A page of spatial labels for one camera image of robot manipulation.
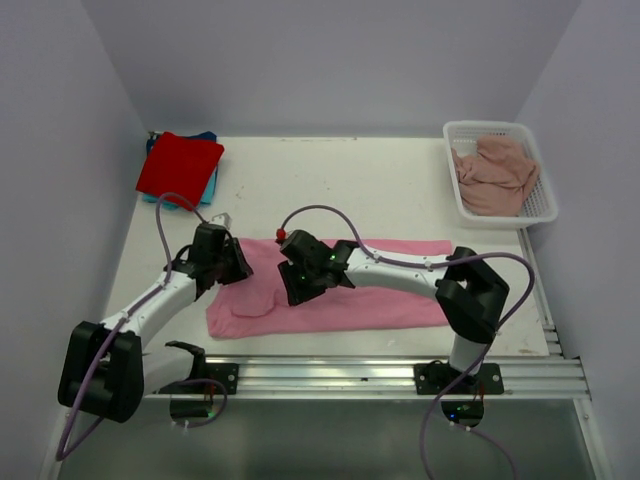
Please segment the pink t shirt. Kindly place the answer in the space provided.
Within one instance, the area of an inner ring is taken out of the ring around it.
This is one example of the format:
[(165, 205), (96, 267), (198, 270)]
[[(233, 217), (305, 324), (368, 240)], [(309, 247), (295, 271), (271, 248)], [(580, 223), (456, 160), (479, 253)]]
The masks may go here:
[(276, 243), (242, 238), (240, 245), (254, 274), (219, 289), (206, 310), (208, 333), (213, 338), (428, 328), (447, 324), (436, 301), (384, 288), (330, 289), (308, 303), (292, 307), (277, 269), (284, 257)]

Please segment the beige t shirt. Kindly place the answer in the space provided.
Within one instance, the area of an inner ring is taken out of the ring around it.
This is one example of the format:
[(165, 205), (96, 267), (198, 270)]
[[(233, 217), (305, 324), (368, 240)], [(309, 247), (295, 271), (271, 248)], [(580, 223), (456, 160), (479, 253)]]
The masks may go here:
[(461, 156), (454, 148), (451, 154), (462, 203), (478, 216), (517, 216), (541, 171), (522, 144), (506, 136), (481, 136), (474, 154)]

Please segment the white plastic basket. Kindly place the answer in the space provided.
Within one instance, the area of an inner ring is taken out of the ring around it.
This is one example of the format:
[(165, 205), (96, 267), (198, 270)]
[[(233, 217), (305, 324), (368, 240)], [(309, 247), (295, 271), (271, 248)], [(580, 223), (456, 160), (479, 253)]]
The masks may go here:
[[(518, 230), (532, 225), (550, 223), (558, 216), (558, 206), (551, 189), (542, 156), (531, 130), (519, 123), (459, 120), (449, 121), (442, 128), (443, 138), (447, 146), (446, 155), (453, 195), (459, 221), (465, 227), (478, 229)], [(477, 140), (485, 135), (507, 137), (518, 142), (528, 158), (535, 160), (541, 172), (532, 192), (523, 202), (516, 216), (478, 216), (463, 204), (459, 183), (456, 176), (453, 151), (462, 156), (475, 154)]]

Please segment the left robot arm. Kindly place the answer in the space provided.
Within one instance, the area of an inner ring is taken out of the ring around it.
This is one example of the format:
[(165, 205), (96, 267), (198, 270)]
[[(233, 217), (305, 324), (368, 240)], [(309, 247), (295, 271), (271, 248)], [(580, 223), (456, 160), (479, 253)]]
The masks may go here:
[(146, 347), (182, 310), (216, 285), (248, 279), (238, 238), (219, 224), (197, 226), (160, 277), (132, 304), (99, 323), (83, 321), (72, 331), (57, 398), (61, 405), (123, 423), (143, 397), (172, 384), (201, 390), (208, 379), (203, 348), (169, 341)]

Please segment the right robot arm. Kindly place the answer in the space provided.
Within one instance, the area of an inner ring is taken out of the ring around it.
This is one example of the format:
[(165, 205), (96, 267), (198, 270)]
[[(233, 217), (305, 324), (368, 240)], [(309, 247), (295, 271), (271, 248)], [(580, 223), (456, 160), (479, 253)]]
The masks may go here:
[(419, 257), (348, 240), (329, 246), (304, 230), (282, 234), (277, 244), (291, 306), (337, 287), (376, 287), (434, 300), (454, 331), (447, 384), (464, 393), (480, 382), (481, 352), (495, 339), (510, 287), (484, 260), (475, 260), (473, 250), (458, 247), (450, 256)]

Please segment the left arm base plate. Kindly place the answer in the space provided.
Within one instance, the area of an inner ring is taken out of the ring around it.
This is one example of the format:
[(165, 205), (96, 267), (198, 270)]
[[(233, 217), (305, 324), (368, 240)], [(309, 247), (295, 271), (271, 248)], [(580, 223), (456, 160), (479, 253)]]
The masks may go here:
[(222, 388), (225, 388), (228, 395), (235, 395), (239, 370), (237, 363), (207, 363), (204, 368), (205, 377), (217, 381), (221, 386), (208, 386), (206, 392), (211, 396), (221, 395)]

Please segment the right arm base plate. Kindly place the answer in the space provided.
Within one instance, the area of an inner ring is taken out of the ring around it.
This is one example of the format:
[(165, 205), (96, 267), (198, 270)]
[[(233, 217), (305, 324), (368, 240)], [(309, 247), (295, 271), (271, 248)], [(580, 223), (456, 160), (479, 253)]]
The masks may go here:
[[(460, 372), (440, 360), (413, 365), (413, 380), (418, 395), (436, 395), (460, 375)], [(502, 395), (504, 392), (499, 365), (483, 363), (477, 373), (465, 376), (448, 395)]]

